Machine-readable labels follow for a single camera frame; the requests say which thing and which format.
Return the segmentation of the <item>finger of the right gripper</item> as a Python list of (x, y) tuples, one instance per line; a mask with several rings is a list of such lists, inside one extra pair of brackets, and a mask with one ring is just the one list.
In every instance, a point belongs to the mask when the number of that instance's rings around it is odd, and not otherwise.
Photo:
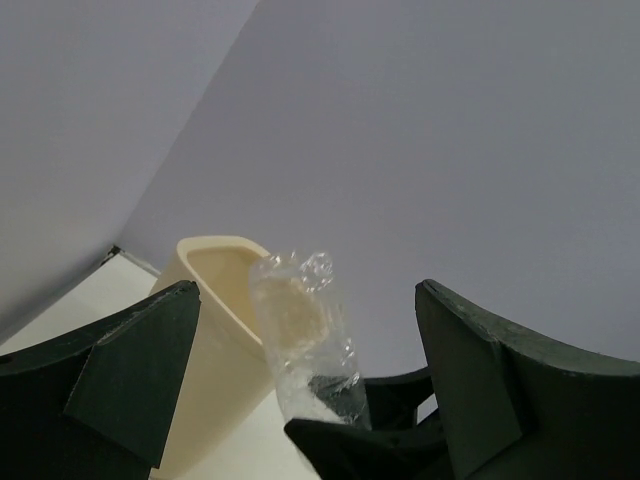
[(392, 376), (365, 378), (373, 430), (406, 430), (418, 424), (418, 407), (433, 393), (429, 367)]
[(438, 420), (405, 430), (364, 430), (309, 419), (284, 432), (322, 479), (453, 479)]

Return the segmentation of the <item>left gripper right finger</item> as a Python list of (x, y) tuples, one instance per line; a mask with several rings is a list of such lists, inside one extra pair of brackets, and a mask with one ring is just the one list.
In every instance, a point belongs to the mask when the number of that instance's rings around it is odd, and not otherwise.
[(491, 313), (442, 284), (415, 311), (458, 479), (635, 479), (639, 365)]

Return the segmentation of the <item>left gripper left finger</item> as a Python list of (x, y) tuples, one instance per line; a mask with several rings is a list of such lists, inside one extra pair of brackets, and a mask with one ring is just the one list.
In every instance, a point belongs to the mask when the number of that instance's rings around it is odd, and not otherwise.
[(199, 289), (179, 281), (1, 358), (4, 479), (146, 479), (159, 467)]

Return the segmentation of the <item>clear thin bottle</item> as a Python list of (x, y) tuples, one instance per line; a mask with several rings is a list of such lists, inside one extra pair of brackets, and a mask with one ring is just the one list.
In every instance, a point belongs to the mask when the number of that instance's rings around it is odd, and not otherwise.
[(369, 430), (370, 410), (331, 256), (295, 251), (257, 260), (249, 292), (285, 421)]

